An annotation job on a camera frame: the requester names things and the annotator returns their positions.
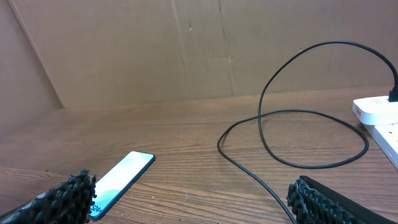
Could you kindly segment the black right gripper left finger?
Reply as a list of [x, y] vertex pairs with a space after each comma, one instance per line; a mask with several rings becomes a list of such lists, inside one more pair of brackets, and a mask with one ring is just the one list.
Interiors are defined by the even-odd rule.
[[86, 224], [95, 204], [96, 176], [83, 169], [35, 199], [1, 215], [1, 224]]

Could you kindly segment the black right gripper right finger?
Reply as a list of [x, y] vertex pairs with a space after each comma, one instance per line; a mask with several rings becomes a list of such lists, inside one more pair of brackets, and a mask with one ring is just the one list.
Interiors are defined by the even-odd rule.
[[289, 185], [287, 204], [299, 224], [395, 224], [305, 175]]

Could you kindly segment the Galaxy S24+ smartphone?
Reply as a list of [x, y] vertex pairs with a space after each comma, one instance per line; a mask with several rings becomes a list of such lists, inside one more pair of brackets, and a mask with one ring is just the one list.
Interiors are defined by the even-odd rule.
[[155, 155], [131, 151], [95, 184], [89, 217], [100, 220], [154, 163]]

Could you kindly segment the white charger plug adapter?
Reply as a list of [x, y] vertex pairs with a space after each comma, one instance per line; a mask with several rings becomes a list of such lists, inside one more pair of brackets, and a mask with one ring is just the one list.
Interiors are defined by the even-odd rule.
[[353, 113], [366, 125], [378, 126], [397, 123], [397, 102], [388, 96], [360, 98], [353, 101]]

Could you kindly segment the white power strip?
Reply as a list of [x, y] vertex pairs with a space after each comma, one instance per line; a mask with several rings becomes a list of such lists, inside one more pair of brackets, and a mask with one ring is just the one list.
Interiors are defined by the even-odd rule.
[[365, 124], [364, 127], [397, 169], [397, 123], [379, 126]]

